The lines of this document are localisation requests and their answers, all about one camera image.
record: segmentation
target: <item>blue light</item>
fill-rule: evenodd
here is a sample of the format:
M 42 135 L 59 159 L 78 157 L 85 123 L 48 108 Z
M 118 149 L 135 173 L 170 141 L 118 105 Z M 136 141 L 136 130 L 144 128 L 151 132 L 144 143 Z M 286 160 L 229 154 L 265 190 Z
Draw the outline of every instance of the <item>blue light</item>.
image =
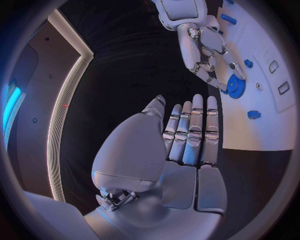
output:
M 6 124 L 8 122 L 8 119 L 10 117 L 10 114 L 12 112 L 12 109 L 13 107 L 15 106 L 18 98 L 20 97 L 21 95 L 21 90 L 19 88 L 15 88 L 13 93 L 11 94 L 9 100 L 7 101 L 7 104 L 5 106 L 5 109 L 4 109 L 4 113 L 3 113 L 3 119 L 2 119 L 2 131 L 4 133 L 4 130 L 5 130 L 5 127 L 6 127 Z

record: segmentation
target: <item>dark floor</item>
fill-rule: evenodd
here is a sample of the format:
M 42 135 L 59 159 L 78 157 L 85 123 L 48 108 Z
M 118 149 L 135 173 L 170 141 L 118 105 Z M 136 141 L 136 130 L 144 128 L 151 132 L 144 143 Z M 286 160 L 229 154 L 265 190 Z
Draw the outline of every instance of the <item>dark floor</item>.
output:
M 207 2 L 215 15 L 220 1 Z M 65 199 L 87 214 L 98 206 L 99 191 L 91 179 L 94 157 L 118 124 L 158 94 L 167 102 L 165 125 L 173 106 L 191 101 L 194 94 L 204 99 L 214 95 L 219 110 L 222 106 L 220 93 L 185 69 L 177 33 L 161 26 L 151 1 L 118 5 L 117 1 L 70 0 L 61 11 L 95 52 L 69 106 L 60 148 Z M 290 151 L 222 149 L 222 138 L 217 166 L 226 184 L 228 208 L 215 240 L 232 236 L 259 213 L 290 156 Z

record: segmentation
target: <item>blue gear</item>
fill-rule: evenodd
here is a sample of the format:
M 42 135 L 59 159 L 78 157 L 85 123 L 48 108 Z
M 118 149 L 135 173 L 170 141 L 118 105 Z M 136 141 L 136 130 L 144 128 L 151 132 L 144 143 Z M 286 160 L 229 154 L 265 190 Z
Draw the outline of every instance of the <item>blue gear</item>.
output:
M 245 92 L 246 81 L 232 74 L 227 83 L 227 92 L 233 99 L 239 99 Z

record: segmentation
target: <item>button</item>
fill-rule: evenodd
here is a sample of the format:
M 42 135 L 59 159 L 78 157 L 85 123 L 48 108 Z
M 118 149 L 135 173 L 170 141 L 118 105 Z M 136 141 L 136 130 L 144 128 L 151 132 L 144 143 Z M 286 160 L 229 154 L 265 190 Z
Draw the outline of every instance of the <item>button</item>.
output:
M 272 63 L 269 66 L 269 70 L 271 74 L 274 73 L 275 70 L 278 69 L 278 67 L 279 67 L 278 63 L 276 61 L 272 61 Z
M 289 89 L 290 89 L 290 85 L 287 81 L 278 88 L 280 95 L 284 94 Z

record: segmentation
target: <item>white panel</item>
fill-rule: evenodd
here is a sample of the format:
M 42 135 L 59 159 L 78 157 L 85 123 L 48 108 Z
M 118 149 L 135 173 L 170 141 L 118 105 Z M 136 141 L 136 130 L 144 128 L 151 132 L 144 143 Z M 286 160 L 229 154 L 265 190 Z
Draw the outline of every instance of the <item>white panel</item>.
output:
M 221 14 L 237 19 L 233 25 L 221 19 Z M 280 51 L 260 24 L 239 4 L 219 8 L 218 22 L 228 47 L 236 56 L 246 75 L 246 90 L 239 99 L 221 94 L 223 108 L 223 148 L 252 151 L 291 150 L 296 138 L 295 93 L 289 72 Z M 244 60 L 253 62 L 253 68 Z M 279 67 L 272 74 L 269 66 L 277 61 Z M 220 55 L 216 74 L 226 84 L 232 70 Z M 290 89 L 280 95 L 278 87 L 288 81 Z M 256 83 L 262 86 L 259 90 Z M 247 112 L 257 110 L 261 117 L 249 119 Z

